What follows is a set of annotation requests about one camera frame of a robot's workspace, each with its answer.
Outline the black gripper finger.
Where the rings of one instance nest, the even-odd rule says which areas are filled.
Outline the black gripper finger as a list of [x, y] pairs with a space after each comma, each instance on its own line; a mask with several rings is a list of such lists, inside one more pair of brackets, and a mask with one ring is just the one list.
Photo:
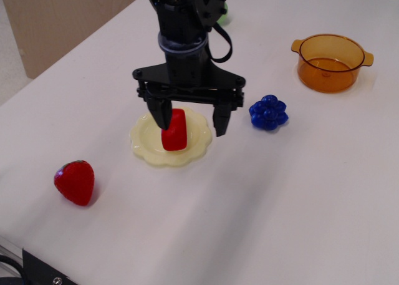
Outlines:
[[232, 111], [233, 108], [231, 104], [220, 104], [214, 107], [213, 125], [217, 137], [225, 135]]
[[147, 107], [156, 124], [163, 130], [168, 130], [172, 118], [172, 104], [168, 99], [147, 97]]

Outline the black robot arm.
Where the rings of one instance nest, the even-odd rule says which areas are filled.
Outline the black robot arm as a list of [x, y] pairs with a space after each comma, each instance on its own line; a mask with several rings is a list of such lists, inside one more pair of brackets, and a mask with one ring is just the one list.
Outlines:
[[172, 102], [211, 104], [217, 136], [226, 133], [231, 112], [243, 106], [245, 79], [217, 65], [229, 60], [231, 51], [215, 58], [209, 33], [216, 31], [228, 44], [231, 39], [218, 24], [227, 13], [226, 0], [150, 0], [158, 17], [158, 44], [166, 62], [133, 71], [138, 96], [146, 103], [157, 125], [171, 124]]

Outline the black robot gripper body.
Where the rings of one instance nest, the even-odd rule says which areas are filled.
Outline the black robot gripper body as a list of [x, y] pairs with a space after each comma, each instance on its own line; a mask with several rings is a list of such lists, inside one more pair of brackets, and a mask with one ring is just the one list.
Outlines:
[[138, 96], [150, 110], [167, 109], [172, 101], [243, 106], [245, 79], [216, 66], [204, 48], [197, 54], [167, 54], [164, 64], [133, 71]]

